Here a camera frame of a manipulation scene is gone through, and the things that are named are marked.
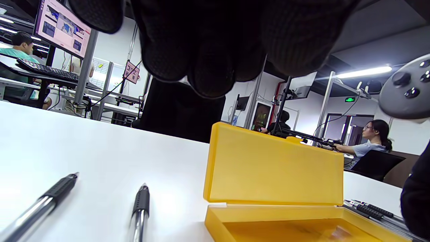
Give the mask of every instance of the exit sign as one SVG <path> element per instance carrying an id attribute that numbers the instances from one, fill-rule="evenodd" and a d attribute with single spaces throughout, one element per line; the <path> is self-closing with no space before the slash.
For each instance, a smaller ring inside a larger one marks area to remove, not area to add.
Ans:
<path id="1" fill-rule="evenodd" d="M 355 97 L 348 97 L 345 99 L 345 102 L 355 102 Z"/>

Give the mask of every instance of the open box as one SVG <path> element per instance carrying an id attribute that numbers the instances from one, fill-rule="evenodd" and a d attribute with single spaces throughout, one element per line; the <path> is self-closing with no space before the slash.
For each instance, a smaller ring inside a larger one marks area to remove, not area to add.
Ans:
<path id="1" fill-rule="evenodd" d="M 341 153 L 228 124 L 212 127 L 203 197 L 215 242 L 406 242 L 343 204 Z"/>

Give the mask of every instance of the doorway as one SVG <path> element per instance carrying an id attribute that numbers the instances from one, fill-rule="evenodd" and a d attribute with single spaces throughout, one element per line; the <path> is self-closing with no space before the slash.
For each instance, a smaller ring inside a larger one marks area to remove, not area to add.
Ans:
<path id="1" fill-rule="evenodd" d="M 367 139 L 362 137 L 363 128 L 373 118 L 373 115 L 342 116 L 342 114 L 329 113 L 324 126 L 324 138 L 341 140 L 348 146 L 364 144 Z"/>

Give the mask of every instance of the yellow box lid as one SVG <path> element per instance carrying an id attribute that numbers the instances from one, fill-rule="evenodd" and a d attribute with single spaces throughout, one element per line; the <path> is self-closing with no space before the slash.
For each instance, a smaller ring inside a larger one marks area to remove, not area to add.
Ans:
<path id="1" fill-rule="evenodd" d="M 342 205 L 341 153 L 234 127 L 212 126 L 203 197 L 209 202 Z"/>

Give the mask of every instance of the black glove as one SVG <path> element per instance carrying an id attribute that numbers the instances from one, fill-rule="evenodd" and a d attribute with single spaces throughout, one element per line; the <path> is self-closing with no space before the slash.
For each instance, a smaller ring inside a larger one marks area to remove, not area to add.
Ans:
<path id="1" fill-rule="evenodd" d="M 187 76 L 205 98 L 255 79 L 265 56 L 293 77 L 316 71 L 359 0 L 131 0 L 142 61 L 157 79 Z M 115 33 L 124 0 L 69 0 L 90 27 Z"/>

